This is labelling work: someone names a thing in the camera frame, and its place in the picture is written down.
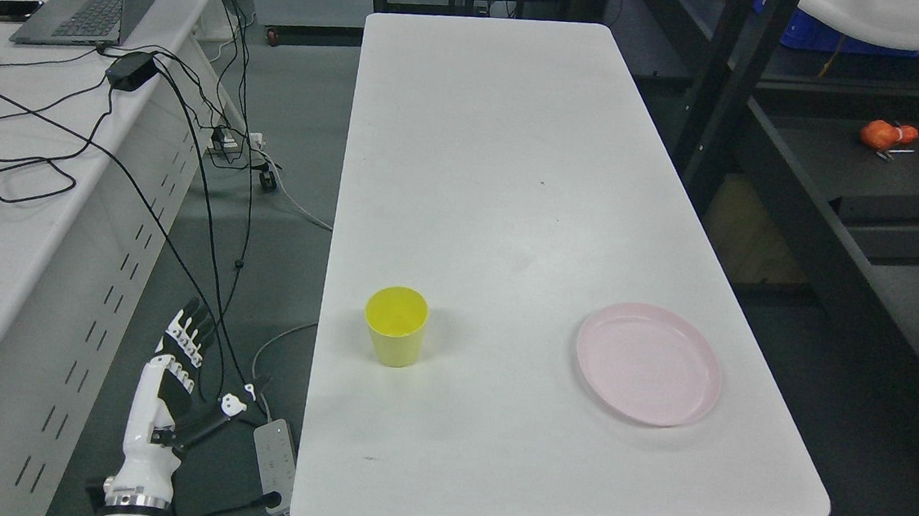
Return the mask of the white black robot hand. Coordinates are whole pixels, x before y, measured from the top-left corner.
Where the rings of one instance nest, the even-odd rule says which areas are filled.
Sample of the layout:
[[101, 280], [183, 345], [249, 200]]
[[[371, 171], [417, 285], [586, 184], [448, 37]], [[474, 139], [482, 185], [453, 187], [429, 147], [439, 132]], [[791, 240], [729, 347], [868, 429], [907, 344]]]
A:
[[194, 297], [171, 318], [144, 365], [123, 438], [123, 466], [104, 486], [107, 507], [165, 509], [182, 454], [248, 410], [245, 392], [229, 391], [208, 406], [194, 406], [204, 353], [215, 322]]

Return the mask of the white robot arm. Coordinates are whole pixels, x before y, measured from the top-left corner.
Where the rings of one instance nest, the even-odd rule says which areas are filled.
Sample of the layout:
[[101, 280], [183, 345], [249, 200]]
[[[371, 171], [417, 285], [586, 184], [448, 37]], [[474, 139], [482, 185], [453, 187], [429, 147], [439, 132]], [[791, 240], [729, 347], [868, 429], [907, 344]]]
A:
[[113, 480], [113, 476], [106, 476], [85, 481], [84, 490], [95, 516], [172, 516], [169, 502], [148, 495], [144, 487], [111, 492]]

